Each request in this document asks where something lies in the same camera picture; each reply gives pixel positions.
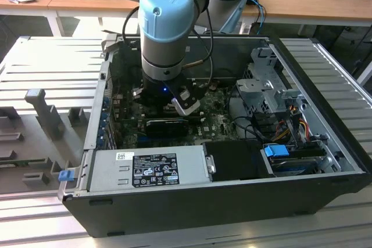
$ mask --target motherboard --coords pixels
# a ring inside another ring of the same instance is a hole
[[[235,124],[226,111],[228,88],[211,88],[198,110],[180,117],[172,104],[159,112],[134,102],[131,88],[123,87],[113,100],[118,148],[201,145],[238,139]]]

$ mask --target light blue robot joint cap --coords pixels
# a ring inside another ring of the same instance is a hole
[[[168,43],[189,32],[194,0],[139,0],[138,24],[146,37]]]

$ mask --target floor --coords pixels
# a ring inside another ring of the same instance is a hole
[[[123,19],[106,18],[103,20],[103,27],[99,26],[98,19],[94,17],[63,17],[62,24],[67,36],[80,38],[103,38],[105,35],[101,30],[109,30],[113,32],[121,32]],[[303,35],[312,36],[315,26],[307,26]],[[368,27],[320,27],[315,35],[316,38],[327,45],[328,51],[339,61],[347,71],[352,72],[355,68],[355,63],[363,59],[372,44],[372,32],[365,37],[363,42],[361,39],[365,35]],[[127,33],[135,33],[137,30],[137,20],[131,19],[127,26]],[[281,38],[298,38],[297,32],[299,25],[296,24],[265,24],[261,34],[275,34]],[[9,49],[15,43],[19,36],[52,36],[47,19],[44,17],[29,17],[29,16],[0,16],[0,61],[7,54]],[[372,82],[366,85],[367,90],[372,90]]]

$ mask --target circuit board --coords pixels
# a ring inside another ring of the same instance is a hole
[[[199,109],[188,117],[180,117],[172,105],[165,106],[160,116],[153,108],[134,102],[128,88],[123,88],[122,93],[114,99],[118,148],[201,145],[206,141],[238,139],[235,125],[225,110],[227,90],[224,88],[208,91]],[[145,125],[148,121],[181,119],[188,121],[185,136],[154,138],[146,134]]]

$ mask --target power supply label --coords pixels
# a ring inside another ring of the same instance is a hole
[[[180,184],[175,153],[133,156],[133,187]]]

